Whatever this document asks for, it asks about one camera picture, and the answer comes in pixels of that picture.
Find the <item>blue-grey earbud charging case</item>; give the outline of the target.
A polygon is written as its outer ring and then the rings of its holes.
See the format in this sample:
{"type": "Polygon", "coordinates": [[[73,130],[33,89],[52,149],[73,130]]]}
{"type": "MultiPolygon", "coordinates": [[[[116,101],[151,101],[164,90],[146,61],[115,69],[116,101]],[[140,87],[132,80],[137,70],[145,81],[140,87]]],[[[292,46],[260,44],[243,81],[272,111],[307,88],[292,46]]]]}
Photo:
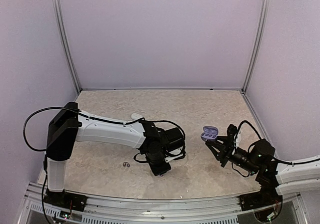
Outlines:
{"type": "Polygon", "coordinates": [[[219,130],[214,126],[204,126],[203,133],[201,134],[201,139],[203,141],[216,141],[218,137],[219,130]]]}

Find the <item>white earbud charging case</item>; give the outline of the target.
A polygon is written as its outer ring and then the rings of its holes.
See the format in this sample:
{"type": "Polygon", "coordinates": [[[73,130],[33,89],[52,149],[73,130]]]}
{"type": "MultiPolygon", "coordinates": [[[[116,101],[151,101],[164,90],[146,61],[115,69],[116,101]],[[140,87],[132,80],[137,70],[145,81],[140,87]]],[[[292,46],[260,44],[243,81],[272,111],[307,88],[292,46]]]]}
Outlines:
{"type": "Polygon", "coordinates": [[[131,119],[132,119],[132,120],[138,120],[138,119],[141,119],[141,118],[143,118],[143,116],[140,115],[140,114],[137,114],[137,113],[133,113],[133,114],[131,115],[131,119]]]}

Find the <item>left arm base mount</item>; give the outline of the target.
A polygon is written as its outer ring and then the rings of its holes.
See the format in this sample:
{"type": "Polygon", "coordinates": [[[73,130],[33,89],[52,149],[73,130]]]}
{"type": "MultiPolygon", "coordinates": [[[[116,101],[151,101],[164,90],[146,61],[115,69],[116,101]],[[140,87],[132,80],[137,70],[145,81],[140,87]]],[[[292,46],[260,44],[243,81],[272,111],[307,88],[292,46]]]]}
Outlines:
{"type": "Polygon", "coordinates": [[[62,192],[52,192],[47,190],[44,195],[44,202],[58,206],[64,209],[69,209],[70,211],[81,211],[84,212],[87,196],[71,193],[67,191],[62,192]]]}

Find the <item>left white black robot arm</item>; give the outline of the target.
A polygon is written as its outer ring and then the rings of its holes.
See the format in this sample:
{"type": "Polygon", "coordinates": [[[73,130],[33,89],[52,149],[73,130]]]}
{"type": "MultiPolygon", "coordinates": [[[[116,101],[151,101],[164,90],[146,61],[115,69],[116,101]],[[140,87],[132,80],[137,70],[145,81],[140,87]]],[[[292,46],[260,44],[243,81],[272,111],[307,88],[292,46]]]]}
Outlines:
{"type": "Polygon", "coordinates": [[[132,121],[96,116],[80,110],[76,102],[67,103],[48,126],[45,155],[51,199],[59,206],[65,206],[70,201],[69,193],[64,191],[65,170],[75,142],[128,146],[145,156],[145,163],[155,176],[168,172],[170,161],[185,158],[186,136],[177,124],[169,130],[156,124],[156,121],[134,115],[132,121]]]}

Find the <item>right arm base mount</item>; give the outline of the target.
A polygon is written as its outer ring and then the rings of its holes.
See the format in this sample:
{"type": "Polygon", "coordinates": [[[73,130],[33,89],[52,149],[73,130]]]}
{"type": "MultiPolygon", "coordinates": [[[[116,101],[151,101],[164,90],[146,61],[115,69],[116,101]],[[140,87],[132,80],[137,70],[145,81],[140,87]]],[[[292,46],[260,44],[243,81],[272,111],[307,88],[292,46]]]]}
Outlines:
{"type": "Polygon", "coordinates": [[[274,205],[277,202],[282,202],[283,196],[276,192],[274,186],[262,185],[260,190],[239,196],[239,202],[242,211],[261,208],[264,206],[274,205]]]}

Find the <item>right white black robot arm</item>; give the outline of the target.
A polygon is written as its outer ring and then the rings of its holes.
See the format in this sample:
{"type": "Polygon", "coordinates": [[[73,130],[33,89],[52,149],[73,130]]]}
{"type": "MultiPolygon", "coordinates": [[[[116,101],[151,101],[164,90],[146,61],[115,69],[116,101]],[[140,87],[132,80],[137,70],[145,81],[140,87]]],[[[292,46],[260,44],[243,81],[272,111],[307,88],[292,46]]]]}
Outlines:
{"type": "Polygon", "coordinates": [[[205,126],[201,139],[221,167],[231,163],[245,170],[247,176],[256,177],[262,189],[257,192],[255,199],[259,205],[268,205],[276,194],[319,189],[319,156],[296,161],[279,160],[275,157],[275,148],[261,137],[244,150],[239,147],[240,131],[240,126],[231,124],[227,128],[227,135],[220,136],[216,127],[205,126]]]}

